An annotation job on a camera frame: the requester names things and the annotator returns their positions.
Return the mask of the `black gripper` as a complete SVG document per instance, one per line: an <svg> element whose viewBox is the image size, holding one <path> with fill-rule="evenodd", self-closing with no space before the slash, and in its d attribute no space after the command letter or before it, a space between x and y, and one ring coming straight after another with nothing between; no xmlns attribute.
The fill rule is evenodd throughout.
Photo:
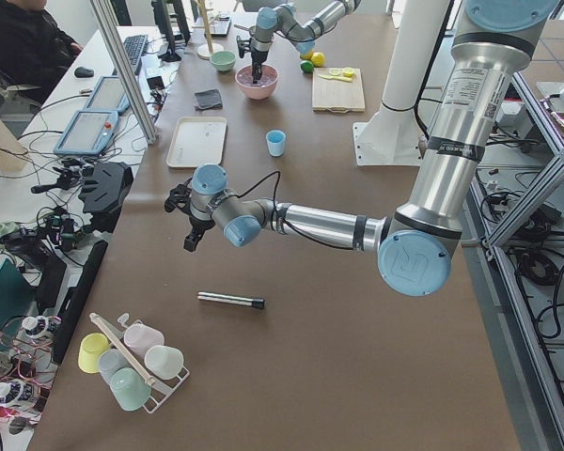
<svg viewBox="0 0 564 451"><path fill-rule="evenodd" d="M191 192L189 184L182 183L171 189L164 201L164 210L167 213L179 210L189 218L192 229L184 238L183 249L186 251L195 251L205 232L214 227L214 220L207 213L193 210Z"/></svg>
<svg viewBox="0 0 564 451"><path fill-rule="evenodd" d="M262 78L262 65L266 62L272 45L272 38L251 36L248 39L236 37L238 57L244 58L250 54L252 61L252 84L256 85Z"/></svg>

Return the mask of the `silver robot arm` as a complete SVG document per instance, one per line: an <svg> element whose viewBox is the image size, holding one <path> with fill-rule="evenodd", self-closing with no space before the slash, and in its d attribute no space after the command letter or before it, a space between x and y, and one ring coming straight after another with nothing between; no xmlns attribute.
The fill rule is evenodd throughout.
<svg viewBox="0 0 564 451"><path fill-rule="evenodd" d="M300 54L307 54L314 48L316 39L330 32L342 18L353 14L359 5L358 0L331 1L304 24L297 21L292 3L261 7L255 24L249 28L249 39L237 38L239 57L246 53L251 55L252 84L262 78L262 66L267 61L274 34L279 33Z"/></svg>
<svg viewBox="0 0 564 451"><path fill-rule="evenodd" d="M387 73L380 110L358 125L357 144L375 138L378 163L408 163L399 157L407 137L406 115L419 103L453 1L407 1ZM361 1L331 1L305 24L290 3L261 7L249 38L237 38L239 57L251 55L253 82L260 80L274 33L300 54L316 39L354 13ZM308 208L271 199L241 198L227 187L227 172L202 164L193 176L170 191L167 212L188 215L192 231L184 249L194 252L206 230L219 226L236 247L262 229L294 233L315 243L346 251L375 251L383 280L410 296L428 295L450 275L451 258L462 236L459 210L481 161L514 73L532 60L543 27L558 1L464 1L451 46L454 67L441 106L428 128L427 147L409 200L393 215L377 220L365 215Z"/></svg>

